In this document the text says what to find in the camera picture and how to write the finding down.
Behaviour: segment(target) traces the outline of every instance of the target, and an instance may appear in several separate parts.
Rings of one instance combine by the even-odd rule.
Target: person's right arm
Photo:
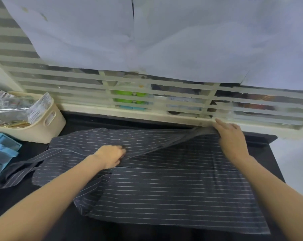
[[[226,157],[250,182],[259,199],[291,241],[303,241],[303,196],[271,174],[249,155],[245,136],[236,124],[216,119]]]

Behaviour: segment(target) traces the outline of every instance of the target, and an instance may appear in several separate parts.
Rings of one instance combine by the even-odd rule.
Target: black tabletop
[[[93,128],[107,129],[185,129],[182,125],[155,123],[142,120],[123,120],[115,117],[63,112],[67,123],[60,135],[66,135],[79,130]],[[245,133],[250,155],[268,169],[272,174],[284,181],[282,173],[273,156],[269,143],[275,136]],[[45,151],[48,144],[21,142],[20,154],[11,163],[30,159]],[[0,215],[39,187],[31,183],[32,173],[17,186],[0,189]],[[248,235],[220,231],[197,230],[192,228],[169,227],[161,225],[135,225],[108,223],[81,216],[72,203],[45,240],[74,241],[74,240],[215,240],[215,241],[243,241],[243,240],[286,240],[280,229],[271,219],[267,211],[261,206],[271,230],[271,235]]]

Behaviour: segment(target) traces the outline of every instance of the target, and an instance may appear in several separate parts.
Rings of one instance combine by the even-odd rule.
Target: dark pinstriped cloth
[[[250,184],[225,158],[212,128],[192,130],[79,131],[54,138],[49,149],[5,170],[1,187],[34,171],[45,185],[102,145],[123,145],[127,154],[74,199],[82,215],[136,224],[177,225],[250,234],[269,228]]]

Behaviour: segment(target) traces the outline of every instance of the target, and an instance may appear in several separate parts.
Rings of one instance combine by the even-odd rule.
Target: blue drawer organizer
[[[21,144],[0,133],[0,173],[13,157],[16,157]]]

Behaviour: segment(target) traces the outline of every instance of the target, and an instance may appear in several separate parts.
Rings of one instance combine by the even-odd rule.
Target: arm
[[[278,226],[291,241],[303,241],[303,196],[261,166],[247,150],[245,136],[236,124],[216,119],[226,157],[250,182]]]
[[[113,168],[125,154],[121,146],[102,146],[0,217],[0,241],[42,240],[80,190],[101,170]]]

